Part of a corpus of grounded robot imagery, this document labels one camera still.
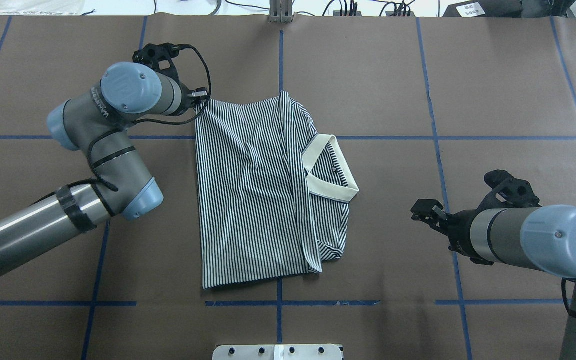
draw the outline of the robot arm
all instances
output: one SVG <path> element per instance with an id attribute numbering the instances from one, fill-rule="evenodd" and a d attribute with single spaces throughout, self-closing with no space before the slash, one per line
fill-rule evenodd
<path id="1" fill-rule="evenodd" d="M 570 307 L 565 295 L 565 282 L 576 283 L 576 206 L 541 207 L 530 183 L 506 171 L 491 171 L 484 180 L 492 191 L 477 209 L 448 214 L 439 201 L 419 199 L 412 219 L 446 235 L 448 249 L 474 264 L 503 263 L 562 278 L 569 317 L 560 359 L 576 360 L 576 285 Z"/>
<path id="2" fill-rule="evenodd" d="M 96 178 L 60 187 L 0 221 L 0 276 L 115 215 L 134 220 L 163 202 L 126 130 L 145 115 L 180 116 L 210 99 L 210 90 L 190 91 L 179 81 L 172 58 L 183 49 L 197 52 L 190 45 L 148 44 L 135 52 L 135 63 L 110 66 L 90 91 L 48 115 L 52 137 L 67 150 L 81 150 Z M 162 61 L 169 68 L 161 70 Z M 206 73 L 210 85 L 208 67 Z"/>

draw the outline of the plastic bag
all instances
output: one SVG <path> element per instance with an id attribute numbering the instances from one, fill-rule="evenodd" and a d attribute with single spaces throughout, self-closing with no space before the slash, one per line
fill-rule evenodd
<path id="1" fill-rule="evenodd" d="M 0 0 L 0 15 L 80 15 L 86 0 Z"/>

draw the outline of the paper label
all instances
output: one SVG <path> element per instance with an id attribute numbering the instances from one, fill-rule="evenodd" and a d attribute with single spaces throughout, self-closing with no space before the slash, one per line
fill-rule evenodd
<path id="1" fill-rule="evenodd" d="M 484 11 L 482 5 L 480 5 L 478 2 L 457 6 L 456 9 L 462 18 L 474 18 L 475 16 L 486 14 L 486 11 Z"/>

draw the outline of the striped shirt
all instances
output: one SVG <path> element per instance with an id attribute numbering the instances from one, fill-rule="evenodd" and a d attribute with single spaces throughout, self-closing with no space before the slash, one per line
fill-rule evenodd
<path id="1" fill-rule="evenodd" d="M 210 100 L 196 150 L 204 289 L 322 272 L 342 256 L 359 189 L 334 136 L 288 93 Z"/>

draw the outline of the white bracket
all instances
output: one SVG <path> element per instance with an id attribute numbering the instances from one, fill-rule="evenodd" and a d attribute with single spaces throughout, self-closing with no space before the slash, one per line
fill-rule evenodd
<path id="1" fill-rule="evenodd" d="M 270 0 L 271 23 L 292 23 L 293 17 L 293 0 Z"/>
<path id="2" fill-rule="evenodd" d="M 335 344 L 221 345 L 212 360 L 344 360 L 343 350 Z"/>

